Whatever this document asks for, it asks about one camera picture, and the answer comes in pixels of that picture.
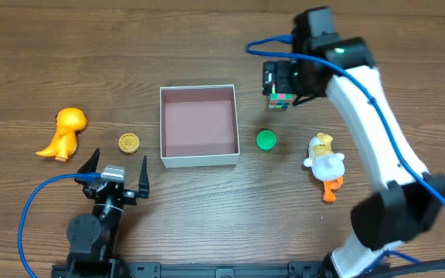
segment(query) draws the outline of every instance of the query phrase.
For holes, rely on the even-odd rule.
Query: yellow dinosaur toy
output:
[[[75,132],[84,129],[87,119],[83,111],[76,108],[65,108],[56,117],[56,133],[51,144],[36,154],[43,157],[56,157],[57,161],[66,161],[76,151]]]

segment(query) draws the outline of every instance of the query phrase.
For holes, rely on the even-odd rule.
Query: cable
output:
[[[282,35],[282,36],[275,36],[270,37],[267,39],[262,39],[260,41],[251,42],[246,46],[246,51],[249,54],[257,55],[257,56],[265,56],[265,57],[277,57],[277,58],[288,58],[288,59],[302,59],[314,63],[321,64],[323,66],[328,67],[331,70],[334,70],[337,74],[340,76],[344,76],[348,78],[355,86],[357,86],[363,94],[366,96],[367,100],[369,100],[370,104],[374,107],[375,111],[379,115],[379,118],[382,122],[382,125],[384,126],[384,129],[386,130],[387,136],[389,138],[389,141],[391,142],[392,149],[396,153],[396,157],[399,159],[399,163],[408,171],[408,173],[413,176],[413,178],[421,184],[434,198],[439,200],[444,207],[445,207],[445,198],[432,186],[430,186],[425,180],[423,180],[422,177],[420,177],[406,162],[405,158],[401,154],[401,151],[399,150],[398,144],[396,143],[396,140],[394,139],[394,135],[392,135],[391,128],[389,127],[389,124],[387,123],[386,117],[384,117],[384,114],[382,113],[382,110],[380,109],[380,106],[377,104],[377,99],[374,98],[369,90],[365,88],[356,78],[354,78],[351,74],[349,74],[347,71],[342,69],[339,66],[336,66],[333,63],[330,63],[324,59],[320,59],[314,56],[304,55],[304,54],[298,54],[298,53],[282,53],[282,52],[266,52],[266,51],[259,51],[259,50],[252,50],[252,46],[264,44],[266,42],[282,42],[286,44],[291,44],[293,42],[293,36],[292,35]]]
[[[311,100],[314,100],[315,98],[319,97],[321,95],[320,91],[315,92],[313,95],[304,98],[303,100],[300,100],[301,97],[297,97],[296,99],[293,100],[293,106],[297,106],[303,103],[307,103]]]
[[[445,259],[435,259],[428,262],[422,262],[417,264],[408,264],[404,266],[395,266],[389,268],[389,270],[381,272],[370,272],[357,276],[358,278],[392,278],[397,276],[403,276],[413,273],[421,272],[440,272],[445,271]]]
[[[19,255],[20,260],[22,261],[23,267],[27,271],[27,273],[32,278],[37,278],[36,274],[30,269],[29,264],[27,263],[27,260],[25,259],[25,254],[23,252],[23,245],[22,245],[22,234],[23,234],[23,226],[25,225],[25,219],[27,218],[27,212],[29,212],[30,204],[32,203],[33,199],[39,193],[41,189],[43,189],[46,185],[50,184],[51,182],[59,181],[64,178],[82,178],[87,181],[93,181],[96,177],[100,177],[99,173],[87,173],[87,174],[65,174],[65,175],[59,175],[54,178],[50,178],[47,181],[44,181],[41,185],[39,185],[36,190],[30,195],[29,200],[25,204],[25,207],[23,208],[22,217],[20,219],[20,226],[19,226],[19,237],[18,237],[18,245],[19,245]]]
[[[415,259],[415,258],[413,258],[411,256],[408,256],[408,255],[406,255],[404,253],[397,252],[397,251],[394,251],[394,250],[388,250],[387,251],[387,255],[388,256],[391,256],[391,255],[398,256],[399,258],[407,260],[407,261],[409,261],[411,263],[421,263],[422,262],[419,259]]]
[[[382,261],[384,260],[385,257],[387,256],[398,256],[401,259],[404,259],[408,262],[411,263],[421,263],[422,261],[420,261],[419,259],[415,259],[411,256],[408,256],[404,253],[401,252],[397,252],[397,251],[393,251],[393,250],[386,250],[384,251],[381,256],[379,256],[375,261],[373,261],[370,266],[368,266],[367,268],[365,268],[362,273],[360,274],[366,274],[371,272],[372,270],[374,270],[378,265],[380,265],[382,263]]]

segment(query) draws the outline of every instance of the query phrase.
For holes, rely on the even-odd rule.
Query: toy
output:
[[[51,144],[36,154],[43,157],[56,157],[57,161],[66,161],[76,151],[75,132],[84,129],[87,119],[83,111],[77,108],[65,108],[56,117],[56,133]]]
[[[290,93],[276,93],[276,85],[273,85],[273,93],[268,96],[269,108],[287,109],[290,106],[293,95]]]
[[[332,190],[338,190],[343,184],[345,174],[344,154],[335,154],[331,148],[332,136],[319,133],[310,140],[308,158],[303,161],[305,167],[311,167],[316,179],[324,182],[324,202],[334,202],[336,196]]]
[[[127,154],[134,154],[140,148],[140,140],[137,135],[131,133],[121,135],[117,144]]]
[[[270,151],[276,146],[276,135],[272,131],[261,131],[256,136],[256,145],[262,151]]]

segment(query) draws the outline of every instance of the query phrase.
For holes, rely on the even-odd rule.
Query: gold coin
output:
[[[138,140],[137,135],[127,133],[121,135],[118,145],[120,146],[120,149],[125,153],[133,154],[140,148],[140,140]]]

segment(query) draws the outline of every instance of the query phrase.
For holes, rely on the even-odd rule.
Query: duck toy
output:
[[[344,154],[335,154],[331,147],[332,136],[319,133],[310,140],[308,145],[308,158],[303,165],[312,168],[314,177],[324,182],[324,202],[336,201],[332,190],[338,190],[343,184],[345,174]]]
[[[76,132],[87,125],[83,111],[77,108],[65,108],[56,116],[56,133],[51,144],[36,154],[43,157],[55,157],[57,161],[67,161],[76,151]]]

